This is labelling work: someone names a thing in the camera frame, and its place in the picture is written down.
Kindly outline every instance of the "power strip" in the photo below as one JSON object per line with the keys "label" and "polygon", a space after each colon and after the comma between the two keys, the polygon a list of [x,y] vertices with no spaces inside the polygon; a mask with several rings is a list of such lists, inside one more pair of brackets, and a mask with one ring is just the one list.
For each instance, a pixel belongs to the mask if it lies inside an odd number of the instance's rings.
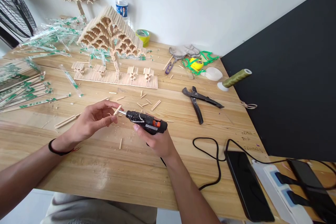
{"label": "power strip", "polygon": [[313,224],[304,207],[295,205],[288,196],[288,191],[291,191],[291,188],[287,184],[280,183],[275,175],[276,172],[279,172],[275,165],[261,164],[252,160],[252,167],[281,219],[290,224]]}

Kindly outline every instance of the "black smartphone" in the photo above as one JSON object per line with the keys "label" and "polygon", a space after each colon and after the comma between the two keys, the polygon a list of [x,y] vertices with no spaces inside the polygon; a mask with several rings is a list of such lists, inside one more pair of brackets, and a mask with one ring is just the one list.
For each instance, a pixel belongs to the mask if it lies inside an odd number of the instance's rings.
{"label": "black smartphone", "polygon": [[252,222],[273,222],[274,216],[244,152],[225,153],[246,217]]}
{"label": "black smartphone", "polygon": [[[302,184],[323,187],[313,170],[305,162],[287,160],[295,177]],[[326,190],[301,186],[316,214],[326,223],[336,223],[336,206]]]}

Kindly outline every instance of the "plastic water bottle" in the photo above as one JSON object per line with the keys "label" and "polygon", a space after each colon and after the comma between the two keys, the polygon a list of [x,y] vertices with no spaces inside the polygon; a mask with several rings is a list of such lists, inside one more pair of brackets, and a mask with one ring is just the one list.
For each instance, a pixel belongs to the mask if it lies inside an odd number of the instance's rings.
{"label": "plastic water bottle", "polygon": [[122,16],[126,24],[130,25],[128,18],[128,2],[127,0],[115,0],[116,11]]}

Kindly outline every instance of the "yellow tape roll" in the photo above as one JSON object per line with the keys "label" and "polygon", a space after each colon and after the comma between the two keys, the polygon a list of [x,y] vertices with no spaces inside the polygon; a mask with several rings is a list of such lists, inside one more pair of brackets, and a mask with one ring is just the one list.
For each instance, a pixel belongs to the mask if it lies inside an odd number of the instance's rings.
{"label": "yellow tape roll", "polygon": [[[196,58],[191,58],[190,62],[197,60]],[[197,60],[194,63],[192,63],[191,68],[196,70],[197,72],[200,71],[202,69],[202,67],[204,66],[204,63],[201,60]]]}
{"label": "yellow tape roll", "polygon": [[135,34],[143,42],[143,44],[144,44],[143,47],[147,47],[148,43],[149,43],[149,40],[150,40],[150,37],[151,37],[151,34],[149,33],[149,31],[139,29],[139,30],[136,31]]}

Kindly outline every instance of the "fan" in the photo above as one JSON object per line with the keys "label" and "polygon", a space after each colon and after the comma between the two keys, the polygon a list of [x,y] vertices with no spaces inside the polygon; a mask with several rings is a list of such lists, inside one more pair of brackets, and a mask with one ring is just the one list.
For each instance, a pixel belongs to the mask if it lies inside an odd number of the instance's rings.
{"label": "fan", "polygon": [[36,23],[23,0],[0,0],[0,22],[17,35],[33,36]]}

